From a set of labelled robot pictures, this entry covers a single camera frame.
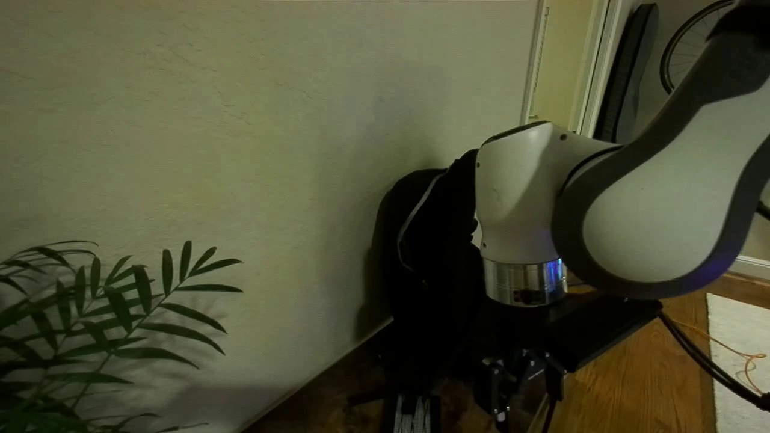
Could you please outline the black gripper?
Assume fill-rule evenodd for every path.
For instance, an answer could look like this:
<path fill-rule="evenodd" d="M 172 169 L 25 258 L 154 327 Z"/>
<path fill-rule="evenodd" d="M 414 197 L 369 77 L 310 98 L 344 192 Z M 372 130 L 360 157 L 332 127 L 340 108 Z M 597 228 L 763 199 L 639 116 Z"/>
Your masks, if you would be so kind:
<path fill-rule="evenodd" d="M 482 355 L 471 388 L 495 427 L 550 427 L 564 399 L 564 368 L 535 349 Z"/>

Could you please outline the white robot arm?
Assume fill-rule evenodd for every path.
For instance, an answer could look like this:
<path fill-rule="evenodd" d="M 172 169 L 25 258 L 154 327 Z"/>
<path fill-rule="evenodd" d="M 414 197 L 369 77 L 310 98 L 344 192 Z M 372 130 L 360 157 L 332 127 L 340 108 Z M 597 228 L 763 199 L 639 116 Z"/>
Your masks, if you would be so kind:
<path fill-rule="evenodd" d="M 495 334 L 551 386 L 720 280 L 763 207 L 770 2 L 740 0 L 633 140 L 550 120 L 489 138 L 474 213 Z"/>

